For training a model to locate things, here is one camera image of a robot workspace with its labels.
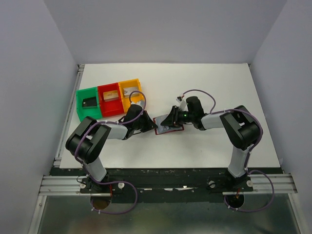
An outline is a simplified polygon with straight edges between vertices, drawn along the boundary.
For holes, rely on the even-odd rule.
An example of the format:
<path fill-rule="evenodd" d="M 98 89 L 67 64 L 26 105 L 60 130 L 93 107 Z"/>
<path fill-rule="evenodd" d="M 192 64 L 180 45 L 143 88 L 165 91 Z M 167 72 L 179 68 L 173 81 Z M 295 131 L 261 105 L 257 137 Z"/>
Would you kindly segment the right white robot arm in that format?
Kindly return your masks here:
<path fill-rule="evenodd" d="M 160 125 L 178 128 L 191 123 L 201 131 L 214 128 L 225 129 L 233 150 L 225 173 L 224 185 L 230 191 L 237 190 L 241 187 L 243 179 L 247 177 L 247 165 L 251 152 L 262 139 L 261 124 L 243 105 L 208 114 L 204 112 L 199 98 L 192 96 L 186 99 L 186 106 L 187 111 L 173 106 Z"/>

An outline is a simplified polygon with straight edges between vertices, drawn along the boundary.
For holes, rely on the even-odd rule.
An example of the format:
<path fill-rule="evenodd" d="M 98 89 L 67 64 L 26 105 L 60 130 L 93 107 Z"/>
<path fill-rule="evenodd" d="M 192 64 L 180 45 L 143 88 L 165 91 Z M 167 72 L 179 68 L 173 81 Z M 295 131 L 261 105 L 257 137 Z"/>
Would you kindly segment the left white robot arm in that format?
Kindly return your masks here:
<path fill-rule="evenodd" d="M 106 140 L 127 140 L 135 132 L 144 133 L 156 128 L 157 125 L 142 106 L 131 104 L 126 115 L 118 123 L 86 117 L 68 137 L 65 149 L 91 177 L 92 188 L 102 193 L 108 187 L 108 180 L 105 178 L 107 171 L 99 159 L 99 154 Z"/>

